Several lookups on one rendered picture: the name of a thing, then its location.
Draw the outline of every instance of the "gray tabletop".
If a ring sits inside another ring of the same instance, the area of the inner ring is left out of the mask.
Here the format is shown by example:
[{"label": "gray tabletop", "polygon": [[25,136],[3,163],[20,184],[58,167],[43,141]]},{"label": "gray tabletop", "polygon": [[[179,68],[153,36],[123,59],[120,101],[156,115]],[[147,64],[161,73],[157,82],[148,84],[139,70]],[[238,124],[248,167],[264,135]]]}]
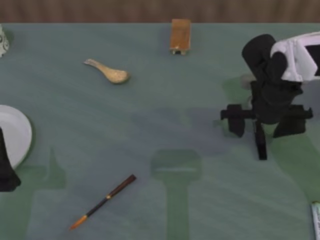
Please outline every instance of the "gray tabletop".
[{"label": "gray tabletop", "polygon": [[[313,239],[320,84],[297,99],[314,110],[307,133],[270,141],[268,161],[250,127],[239,139],[215,120],[250,94],[240,76],[251,38],[318,24],[193,24],[188,56],[169,53],[169,24],[4,27],[0,104],[29,117],[34,140],[22,185],[0,194],[1,240]],[[112,85],[88,58],[132,77]],[[68,231],[130,174],[134,183]]]}]

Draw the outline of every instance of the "white object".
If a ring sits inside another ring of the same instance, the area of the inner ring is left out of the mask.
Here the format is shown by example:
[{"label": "white object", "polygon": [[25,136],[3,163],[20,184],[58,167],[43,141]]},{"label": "white object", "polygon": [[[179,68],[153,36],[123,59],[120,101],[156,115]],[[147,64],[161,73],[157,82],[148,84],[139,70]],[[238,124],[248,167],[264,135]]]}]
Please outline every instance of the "white object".
[{"label": "white object", "polygon": [[9,41],[0,24],[0,58],[9,50]]},{"label": "white object", "polygon": [[315,231],[315,239],[320,240],[320,202],[315,201],[311,204],[313,227]]},{"label": "white object", "polygon": [[0,127],[11,166],[15,169],[26,157],[32,142],[32,127],[19,110],[0,105]]},{"label": "white object", "polygon": [[318,66],[306,49],[306,46],[312,45],[320,45],[320,31],[281,40],[272,46],[270,55],[281,52],[288,62],[288,67],[282,76],[283,80],[291,82],[320,80],[320,76],[315,76]]}]

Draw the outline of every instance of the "wooden spoon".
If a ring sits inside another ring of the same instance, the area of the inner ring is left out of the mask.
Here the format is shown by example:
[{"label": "wooden spoon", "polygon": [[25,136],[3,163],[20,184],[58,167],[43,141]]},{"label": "wooden spoon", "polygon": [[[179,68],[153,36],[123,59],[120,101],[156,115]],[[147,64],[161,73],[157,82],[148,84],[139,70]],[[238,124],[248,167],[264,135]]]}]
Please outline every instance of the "wooden spoon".
[{"label": "wooden spoon", "polygon": [[83,63],[100,70],[113,84],[122,84],[130,78],[130,74],[127,71],[112,69],[93,59],[87,59]]}]

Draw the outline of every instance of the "paintbrush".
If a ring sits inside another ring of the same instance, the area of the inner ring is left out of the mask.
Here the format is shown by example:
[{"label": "paintbrush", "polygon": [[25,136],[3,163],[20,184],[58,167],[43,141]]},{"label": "paintbrush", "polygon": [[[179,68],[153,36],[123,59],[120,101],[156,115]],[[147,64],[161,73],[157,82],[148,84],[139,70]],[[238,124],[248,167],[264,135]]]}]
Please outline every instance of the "paintbrush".
[{"label": "paintbrush", "polygon": [[111,191],[101,202],[99,202],[94,208],[92,208],[86,215],[81,217],[75,224],[73,224],[69,229],[75,229],[83,222],[85,222],[92,214],[94,214],[99,208],[101,208],[107,201],[113,198],[116,194],[122,191],[126,186],[131,184],[134,180],[136,180],[135,175],[129,176],[126,180],[124,180],[119,186],[117,186],[113,191]]}]

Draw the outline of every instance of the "black object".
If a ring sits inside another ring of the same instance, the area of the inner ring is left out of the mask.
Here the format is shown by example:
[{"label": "black object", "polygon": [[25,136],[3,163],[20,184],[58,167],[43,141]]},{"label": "black object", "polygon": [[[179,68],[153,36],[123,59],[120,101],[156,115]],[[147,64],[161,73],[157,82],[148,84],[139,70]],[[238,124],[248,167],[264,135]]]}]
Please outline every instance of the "black object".
[{"label": "black object", "polygon": [[262,124],[278,124],[273,137],[279,138],[304,133],[306,119],[313,117],[311,108],[304,110],[302,105],[292,105],[294,98],[303,93],[301,83],[282,80],[288,63],[281,52],[270,57],[275,43],[271,35],[263,34],[249,41],[242,50],[242,57],[256,78],[250,83],[252,109],[244,110],[240,104],[229,104],[220,113],[221,120],[228,119],[229,131],[240,138],[245,132],[245,119],[252,119],[260,160],[268,157]]},{"label": "black object", "polygon": [[4,133],[0,127],[0,192],[13,192],[20,185],[21,181],[10,164]]}]

